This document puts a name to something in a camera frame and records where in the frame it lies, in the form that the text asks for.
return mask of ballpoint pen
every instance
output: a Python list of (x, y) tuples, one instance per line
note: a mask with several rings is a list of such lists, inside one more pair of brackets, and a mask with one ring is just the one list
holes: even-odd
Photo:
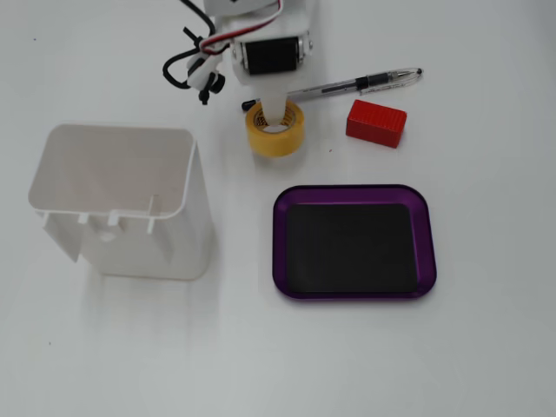
[[(364, 94), (384, 89), (405, 87), (406, 85), (417, 82), (422, 74), (423, 70), (421, 68), (407, 68), (382, 72), (380, 74), (372, 74), (370, 76), (360, 76), (354, 80), (320, 85), (310, 89), (298, 89), (297, 91), (291, 91), (288, 93), (288, 100), (301, 102), (311, 98), (334, 96), (337, 94), (348, 93), (350, 91), (359, 91), (359, 94), (363, 96)], [(243, 102), (243, 111), (248, 111), (259, 101), (260, 100), (257, 98), (255, 100)]]

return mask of tape roll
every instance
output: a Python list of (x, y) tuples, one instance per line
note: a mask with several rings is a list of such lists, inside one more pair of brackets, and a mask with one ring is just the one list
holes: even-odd
[(286, 113), (280, 123), (285, 127), (282, 131), (269, 131), (275, 127), (268, 127), (260, 103), (253, 106), (245, 117), (251, 149), (270, 158), (293, 154), (301, 146), (305, 139), (304, 123), (303, 112), (290, 101), (286, 103)]

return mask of red rectangular block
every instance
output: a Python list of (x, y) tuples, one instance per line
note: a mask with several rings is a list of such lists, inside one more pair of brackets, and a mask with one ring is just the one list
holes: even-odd
[(406, 120), (405, 111), (355, 100), (347, 117), (346, 135), (397, 148)]

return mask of red wire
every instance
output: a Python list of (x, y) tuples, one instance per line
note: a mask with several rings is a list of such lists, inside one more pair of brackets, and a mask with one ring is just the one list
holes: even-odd
[[(278, 10), (281, 8), (281, 0), (277, 0), (278, 2)], [(240, 30), (236, 30), (235, 32), (230, 32), (230, 33), (224, 33), (220, 36), (216, 36), (215, 38), (211, 39), (209, 43), (206, 43), (202, 46), (202, 51), (205, 54), (208, 55), (219, 55), (221, 54), (227, 47), (222, 48), (221, 50), (205, 50), (206, 47), (208, 47), (209, 45), (212, 45), (214, 43), (219, 43), (221, 41), (225, 41), (227, 39), (232, 39), (234, 37), (238, 37), (241, 35), (245, 35), (246, 33), (251, 33), (254, 32), (255, 30), (258, 30), (260, 28), (264, 28), (265, 26), (267, 26), (268, 24), (271, 24), (274, 21), (274, 19), (269, 20), (268, 22), (265, 23), (261, 23), (261, 24), (257, 24), (256, 26), (251, 26), (249, 28), (244, 28), (244, 29), (240, 29)]]

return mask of white plastic container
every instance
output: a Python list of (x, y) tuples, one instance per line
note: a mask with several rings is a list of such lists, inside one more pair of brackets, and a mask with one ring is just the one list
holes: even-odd
[(58, 126), (29, 202), (73, 261), (102, 274), (191, 280), (209, 264), (209, 201), (187, 130)]

